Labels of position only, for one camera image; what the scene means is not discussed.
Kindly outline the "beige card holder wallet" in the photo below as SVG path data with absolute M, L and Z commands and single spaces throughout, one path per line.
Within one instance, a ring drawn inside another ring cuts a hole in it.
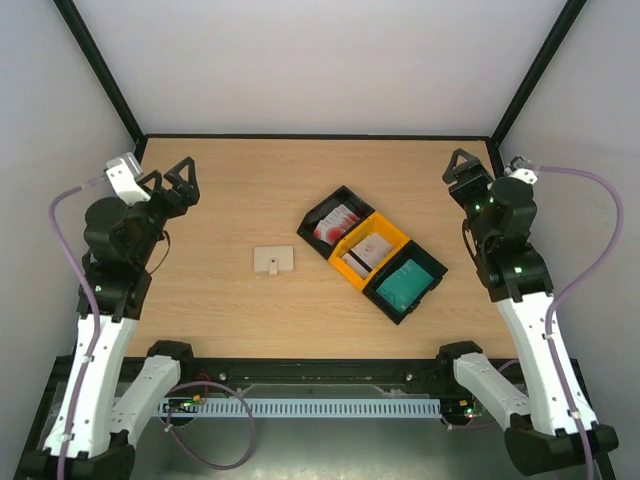
M 253 248 L 253 271 L 256 274 L 277 275 L 295 269 L 292 245 L 261 245 Z

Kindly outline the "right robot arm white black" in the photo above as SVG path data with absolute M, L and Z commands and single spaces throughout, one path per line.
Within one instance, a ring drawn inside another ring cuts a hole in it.
M 535 168 L 516 158 L 505 176 L 494 178 L 476 156 L 457 149 L 442 179 L 465 212 L 465 246 L 512 336 L 526 389 L 471 341 L 441 347 L 438 384 L 472 394 L 502 429 L 522 475 L 583 465 L 594 478 L 596 459 L 617 448 L 618 438 L 597 419 L 579 385 L 557 319 L 560 298 L 529 241 L 537 214 Z

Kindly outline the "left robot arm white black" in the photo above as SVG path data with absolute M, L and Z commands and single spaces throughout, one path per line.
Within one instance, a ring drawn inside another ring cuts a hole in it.
M 161 400 L 189 377 L 190 344 L 158 341 L 123 396 L 116 395 L 126 350 L 152 281 L 147 264 L 167 222 L 199 202 L 195 161 L 166 173 L 143 174 L 126 153 L 106 164 L 79 191 L 110 184 L 113 195 L 84 215 L 88 247 L 80 259 L 61 245 L 79 283 L 77 341 L 60 410 L 42 447 L 24 454 L 18 471 L 29 479 L 127 479 L 137 443 Z

